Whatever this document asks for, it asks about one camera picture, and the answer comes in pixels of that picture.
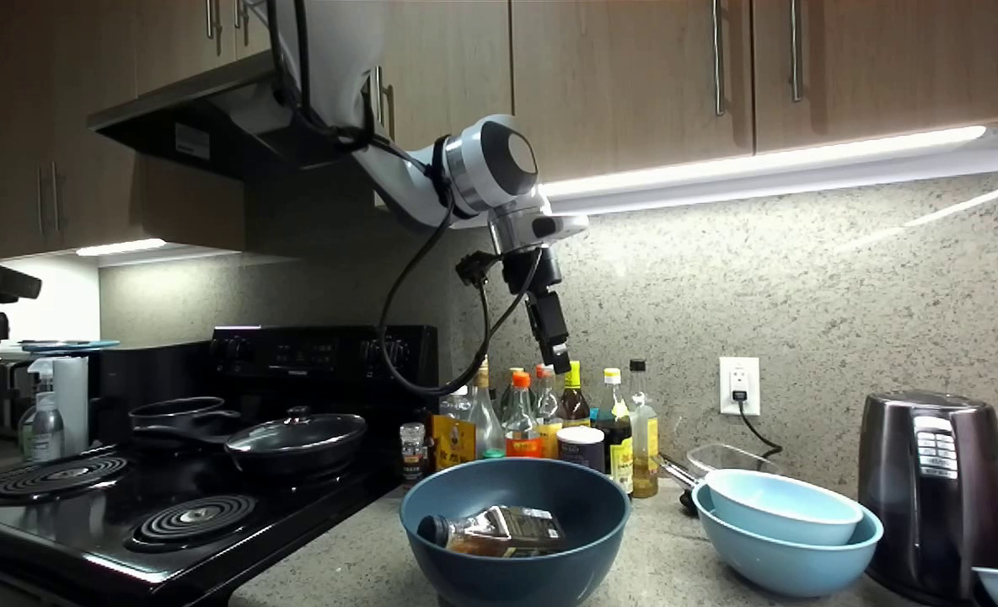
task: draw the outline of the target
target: small appliance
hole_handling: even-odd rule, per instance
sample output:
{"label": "small appliance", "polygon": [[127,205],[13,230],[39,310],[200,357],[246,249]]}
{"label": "small appliance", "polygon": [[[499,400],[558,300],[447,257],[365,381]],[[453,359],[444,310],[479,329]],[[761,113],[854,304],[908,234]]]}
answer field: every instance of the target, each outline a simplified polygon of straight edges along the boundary
{"label": "small appliance", "polygon": [[871,395],[860,503],[884,518],[871,575],[923,604],[982,600],[998,566],[998,411],[939,391]]}

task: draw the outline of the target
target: robotic arm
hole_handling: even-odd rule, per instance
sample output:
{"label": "robotic arm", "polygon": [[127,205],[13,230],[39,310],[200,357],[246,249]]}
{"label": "robotic arm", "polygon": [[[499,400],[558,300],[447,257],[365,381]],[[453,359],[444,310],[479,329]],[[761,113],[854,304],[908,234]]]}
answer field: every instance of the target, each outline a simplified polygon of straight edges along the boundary
{"label": "robotic arm", "polygon": [[565,319],[549,242],[588,227],[554,214],[537,189],[534,144],[512,116],[488,113],[431,148],[399,152],[372,132],[366,75],[381,59],[390,0],[265,0],[281,65],[281,105],[313,132],[338,137],[381,200],[421,227],[492,227],[503,277],[525,295],[540,352],[569,366]]}

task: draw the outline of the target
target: dark blue bowl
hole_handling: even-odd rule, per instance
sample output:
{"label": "dark blue bowl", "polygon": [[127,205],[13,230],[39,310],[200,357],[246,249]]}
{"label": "dark blue bowl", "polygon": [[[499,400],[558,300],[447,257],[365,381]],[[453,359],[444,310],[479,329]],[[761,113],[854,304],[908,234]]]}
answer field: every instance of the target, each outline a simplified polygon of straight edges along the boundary
{"label": "dark blue bowl", "polygon": [[[547,555],[463,555],[418,535],[424,514],[464,518],[485,506],[549,510],[565,544]],[[562,607],[607,575],[628,530],[628,495],[607,474],[556,458],[488,458],[429,474],[400,497],[408,545],[444,604]]]}

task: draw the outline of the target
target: cabinet door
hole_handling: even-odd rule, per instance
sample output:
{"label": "cabinet door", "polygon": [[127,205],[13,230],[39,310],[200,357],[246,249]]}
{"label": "cabinet door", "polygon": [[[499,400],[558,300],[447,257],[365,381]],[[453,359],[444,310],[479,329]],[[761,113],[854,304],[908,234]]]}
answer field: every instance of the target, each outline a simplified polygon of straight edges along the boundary
{"label": "cabinet door", "polygon": [[258,3],[256,0],[224,0],[226,49],[218,59],[239,59],[239,57],[270,49],[265,23],[258,20],[258,14],[254,7],[258,7]]}
{"label": "cabinet door", "polygon": [[115,0],[53,0],[53,162],[52,207],[59,246],[131,234],[121,189],[127,152],[89,113],[136,89],[131,23]]}
{"label": "cabinet door", "polygon": [[757,0],[756,23],[757,148],[998,116],[998,3]]}
{"label": "cabinet door", "polygon": [[750,152],[732,0],[512,0],[516,113],[547,176]]}
{"label": "cabinet door", "polygon": [[136,8],[136,82],[138,89],[164,87],[226,57],[224,0],[142,0]]}
{"label": "cabinet door", "polygon": [[510,113],[507,0],[396,0],[376,120],[400,148]]}
{"label": "cabinet door", "polygon": [[52,3],[0,0],[0,257],[52,249]]}

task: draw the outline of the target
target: stacked bowls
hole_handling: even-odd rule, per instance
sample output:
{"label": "stacked bowls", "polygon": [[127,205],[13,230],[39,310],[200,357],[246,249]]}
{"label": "stacked bowls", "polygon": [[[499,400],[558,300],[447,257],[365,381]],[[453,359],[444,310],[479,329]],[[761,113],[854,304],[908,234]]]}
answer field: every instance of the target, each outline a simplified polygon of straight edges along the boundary
{"label": "stacked bowls", "polygon": [[802,600],[855,582],[884,535],[868,506],[773,473],[714,467],[694,484],[694,506],[738,575]]}

